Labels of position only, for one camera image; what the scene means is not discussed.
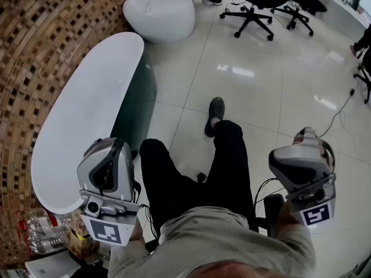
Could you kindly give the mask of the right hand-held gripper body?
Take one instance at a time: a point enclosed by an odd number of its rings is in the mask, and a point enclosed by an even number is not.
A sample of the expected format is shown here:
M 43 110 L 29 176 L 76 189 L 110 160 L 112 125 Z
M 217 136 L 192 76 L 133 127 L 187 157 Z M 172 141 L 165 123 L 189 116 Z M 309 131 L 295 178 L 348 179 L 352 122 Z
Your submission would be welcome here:
M 336 202 L 335 180 L 336 175 L 330 174 L 304 188 L 289 192 L 286 199 L 292 204 L 292 217 L 304 226 L 331 220 Z

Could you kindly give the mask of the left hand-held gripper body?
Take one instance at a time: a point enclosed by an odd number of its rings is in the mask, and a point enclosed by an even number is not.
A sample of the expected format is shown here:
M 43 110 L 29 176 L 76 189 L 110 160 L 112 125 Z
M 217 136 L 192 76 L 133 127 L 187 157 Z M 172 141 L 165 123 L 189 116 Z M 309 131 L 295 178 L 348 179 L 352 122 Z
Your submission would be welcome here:
M 140 206 L 86 190 L 81 190 L 80 194 L 85 201 L 81 218 L 90 237 L 98 242 L 126 246 L 133 233 Z

